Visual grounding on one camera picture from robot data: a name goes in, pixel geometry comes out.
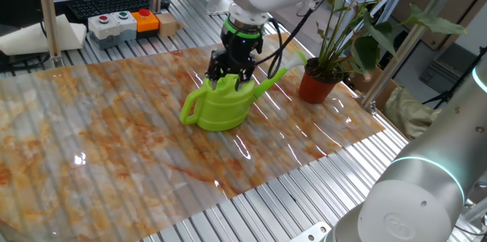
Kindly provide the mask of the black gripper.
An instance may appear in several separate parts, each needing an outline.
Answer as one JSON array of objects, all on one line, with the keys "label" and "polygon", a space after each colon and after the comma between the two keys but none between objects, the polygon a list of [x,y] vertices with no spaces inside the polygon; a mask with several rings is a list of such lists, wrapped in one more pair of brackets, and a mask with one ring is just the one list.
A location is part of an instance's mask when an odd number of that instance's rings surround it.
[{"label": "black gripper", "polygon": [[256,63],[252,52],[262,52],[263,35],[227,30],[221,33],[221,41],[224,46],[212,50],[205,76],[215,90],[222,74],[238,74],[235,91],[239,91],[252,78]]}]

